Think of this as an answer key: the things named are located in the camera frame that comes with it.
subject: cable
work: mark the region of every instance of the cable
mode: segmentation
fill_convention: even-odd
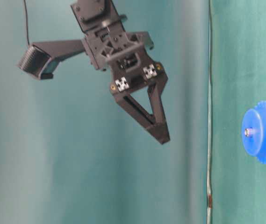
[[[27,4],[26,4],[26,0],[23,0],[24,3],[24,10],[25,10],[25,16],[26,16],[26,25],[25,25],[25,29],[26,29],[26,40],[27,40],[27,45],[30,45],[30,41],[29,41],[29,28],[28,28],[28,11],[27,11]]]

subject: teal curtain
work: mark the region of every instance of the teal curtain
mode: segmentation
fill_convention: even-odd
[[[83,37],[74,0],[27,2],[31,41]],[[50,81],[20,71],[22,1],[0,0],[0,224],[205,223],[208,2],[114,3],[127,31],[149,31],[150,55],[167,70],[171,142],[159,145],[117,106],[109,71],[84,54]]]
[[[242,145],[245,112],[266,100],[266,1],[212,0],[213,223],[266,223],[266,165]]]

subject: metal bolt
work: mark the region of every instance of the metal bolt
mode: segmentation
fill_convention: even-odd
[[[157,69],[158,70],[161,70],[162,69],[160,64],[157,64],[156,66],[157,66]]]
[[[244,135],[248,138],[251,138],[253,135],[253,129],[252,128],[246,128],[244,131]]]

